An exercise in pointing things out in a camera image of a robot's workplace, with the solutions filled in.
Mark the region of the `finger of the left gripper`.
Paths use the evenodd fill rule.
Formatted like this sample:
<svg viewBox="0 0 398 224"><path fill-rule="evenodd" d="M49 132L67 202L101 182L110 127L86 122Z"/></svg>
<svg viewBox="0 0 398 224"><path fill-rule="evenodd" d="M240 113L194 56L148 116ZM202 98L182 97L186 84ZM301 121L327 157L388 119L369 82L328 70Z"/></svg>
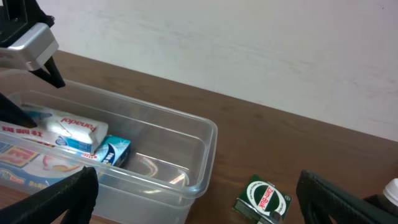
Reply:
<svg viewBox="0 0 398 224"><path fill-rule="evenodd" d="M1 121L26 128L37 127L37 123L28 114L3 94L1 94Z"/></svg>

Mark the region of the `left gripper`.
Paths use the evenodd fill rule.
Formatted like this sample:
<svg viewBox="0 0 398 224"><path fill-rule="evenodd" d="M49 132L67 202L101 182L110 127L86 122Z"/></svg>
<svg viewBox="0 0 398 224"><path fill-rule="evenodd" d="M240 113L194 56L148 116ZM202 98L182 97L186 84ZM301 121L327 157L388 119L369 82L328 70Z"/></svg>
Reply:
<svg viewBox="0 0 398 224"><path fill-rule="evenodd" d="M36 23L54 25L54 17L46 15L36 0L2 0L1 6L1 47L9 47L22 37ZM30 73L51 84L62 88L65 82L58 71L53 57L43 66Z"/></svg>

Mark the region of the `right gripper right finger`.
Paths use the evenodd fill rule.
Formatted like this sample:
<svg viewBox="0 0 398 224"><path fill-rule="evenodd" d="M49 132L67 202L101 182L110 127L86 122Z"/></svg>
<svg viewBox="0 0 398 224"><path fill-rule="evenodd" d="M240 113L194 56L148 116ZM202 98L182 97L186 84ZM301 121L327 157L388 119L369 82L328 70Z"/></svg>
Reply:
<svg viewBox="0 0 398 224"><path fill-rule="evenodd" d="M296 195L305 223L397 224L397 217L303 170Z"/></svg>

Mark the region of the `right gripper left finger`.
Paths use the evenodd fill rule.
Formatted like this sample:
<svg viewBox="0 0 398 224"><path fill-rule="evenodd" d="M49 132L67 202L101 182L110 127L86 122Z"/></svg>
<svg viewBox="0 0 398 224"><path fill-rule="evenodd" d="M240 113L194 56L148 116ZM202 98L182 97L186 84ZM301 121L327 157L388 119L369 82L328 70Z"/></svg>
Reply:
<svg viewBox="0 0 398 224"><path fill-rule="evenodd" d="M1 223L52 223L64 215L62 223L89 224L98 192L95 168L84 167L46 189L1 209Z"/></svg>

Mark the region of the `green Zam-Buk box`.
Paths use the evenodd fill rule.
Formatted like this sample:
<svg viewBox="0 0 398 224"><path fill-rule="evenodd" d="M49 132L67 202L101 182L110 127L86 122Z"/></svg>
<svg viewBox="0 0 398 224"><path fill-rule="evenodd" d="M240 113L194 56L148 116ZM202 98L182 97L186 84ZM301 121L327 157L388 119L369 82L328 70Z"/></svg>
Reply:
<svg viewBox="0 0 398 224"><path fill-rule="evenodd" d="M269 181L254 174L244 190L236 198L233 210L245 216L252 223L283 223L292 197L276 188Z"/></svg>

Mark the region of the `blue Kool Fever box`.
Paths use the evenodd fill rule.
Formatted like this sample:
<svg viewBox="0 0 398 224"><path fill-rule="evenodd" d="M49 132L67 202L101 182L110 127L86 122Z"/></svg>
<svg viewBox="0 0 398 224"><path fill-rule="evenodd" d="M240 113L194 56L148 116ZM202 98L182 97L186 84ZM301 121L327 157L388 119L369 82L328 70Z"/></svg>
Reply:
<svg viewBox="0 0 398 224"><path fill-rule="evenodd" d="M15 137L31 140L48 147L58 147L34 137L36 131L14 124L1 123L1 132ZM106 135L102 143L93 154L73 151L61 147L71 154L91 159L110 166L120 166L130 151L131 142L117 136ZM77 162L59 159L31 149L24 149L11 144L1 143L1 180L13 184L26 185L35 189L44 189L62 179L82 170L83 166Z"/></svg>

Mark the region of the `white Panadol box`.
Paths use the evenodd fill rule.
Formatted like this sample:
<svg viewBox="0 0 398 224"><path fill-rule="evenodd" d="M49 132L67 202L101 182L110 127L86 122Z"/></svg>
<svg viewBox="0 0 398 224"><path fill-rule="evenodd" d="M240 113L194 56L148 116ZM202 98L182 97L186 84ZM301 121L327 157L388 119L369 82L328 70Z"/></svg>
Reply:
<svg viewBox="0 0 398 224"><path fill-rule="evenodd" d="M21 109L37 124L34 139L54 146L93 154L108 133L108 124L102 121L34 104Z"/></svg>

